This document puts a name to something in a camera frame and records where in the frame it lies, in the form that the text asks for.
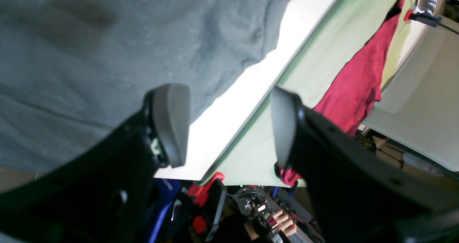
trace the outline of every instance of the black cable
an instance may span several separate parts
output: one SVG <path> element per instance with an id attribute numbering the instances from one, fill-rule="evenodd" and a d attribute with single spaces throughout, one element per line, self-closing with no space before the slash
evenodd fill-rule
<path id="1" fill-rule="evenodd" d="M 447 30 L 449 30 L 451 32 L 454 32 L 456 35 L 459 35 L 459 32 L 455 31 L 454 29 L 452 29 L 450 27 L 446 27 L 445 25 L 443 25 L 441 23 L 439 23 L 438 25 L 441 26 L 441 27 L 444 27 L 445 29 L 447 29 Z"/>

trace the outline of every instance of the finger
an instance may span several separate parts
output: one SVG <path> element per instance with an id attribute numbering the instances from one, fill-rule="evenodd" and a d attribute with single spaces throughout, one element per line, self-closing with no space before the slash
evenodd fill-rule
<path id="1" fill-rule="evenodd" d="M 294 223 L 283 231 L 287 237 L 294 235 L 297 232 L 297 225 Z"/>
<path id="2" fill-rule="evenodd" d="M 286 213 L 282 213 L 282 215 L 280 215 L 279 217 L 277 218 L 274 218 L 276 220 L 277 223 L 282 223 L 286 220 L 288 220 L 290 217 L 288 216 L 288 214 Z"/>
<path id="3" fill-rule="evenodd" d="M 274 219 L 277 219 L 277 217 L 279 217 L 282 213 L 284 213 L 283 210 L 278 210 L 277 212 L 274 212 L 273 218 L 274 218 Z"/>
<path id="4" fill-rule="evenodd" d="M 292 226 L 293 225 L 293 220 L 292 219 L 288 219 L 282 223 L 279 224 L 279 229 L 284 231 L 286 230 L 288 227 Z"/>

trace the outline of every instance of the red plastic part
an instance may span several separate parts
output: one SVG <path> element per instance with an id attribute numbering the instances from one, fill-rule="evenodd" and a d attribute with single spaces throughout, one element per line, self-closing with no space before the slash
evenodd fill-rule
<path id="1" fill-rule="evenodd" d="M 410 20 L 410 15 L 415 12 L 415 10 L 409 10 L 406 12 L 405 18 L 403 19 L 404 21 L 409 21 Z"/>
<path id="2" fill-rule="evenodd" d="M 196 231 L 196 233 L 198 234 L 204 233 L 206 226 L 207 226 L 207 223 L 205 222 L 204 217 L 202 217 L 201 215 L 198 215 L 194 218 L 193 229 Z"/>
<path id="3" fill-rule="evenodd" d="M 188 190 L 188 195 L 192 197 L 196 197 L 194 200 L 194 203 L 199 205 L 200 207 L 203 207 L 207 199 L 209 198 L 208 191 L 210 189 L 210 186 L 213 184 L 213 182 L 216 179 L 220 179 L 223 181 L 225 179 L 225 175 L 223 175 L 220 172 L 217 172 L 213 175 L 213 177 L 205 183 L 203 186 L 195 186 L 194 184 L 190 186 L 190 189 Z"/>

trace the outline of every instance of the gray t-shirt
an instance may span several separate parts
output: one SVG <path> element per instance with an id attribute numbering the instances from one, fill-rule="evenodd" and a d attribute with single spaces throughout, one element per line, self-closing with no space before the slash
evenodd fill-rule
<path id="1" fill-rule="evenodd" d="M 0 166 L 66 163 L 164 83 L 195 120 L 276 47 L 288 1 L 0 0 Z"/>

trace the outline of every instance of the red cloth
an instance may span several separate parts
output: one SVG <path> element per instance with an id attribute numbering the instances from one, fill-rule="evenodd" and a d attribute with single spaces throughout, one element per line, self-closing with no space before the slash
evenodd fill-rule
<path id="1" fill-rule="evenodd" d="M 374 102 L 381 100 L 385 60 L 404 3 L 405 0 L 397 0 L 379 30 L 341 69 L 314 108 L 349 136 L 355 136 Z M 301 178 L 294 170 L 281 170 L 280 174 L 282 182 L 289 186 Z"/>

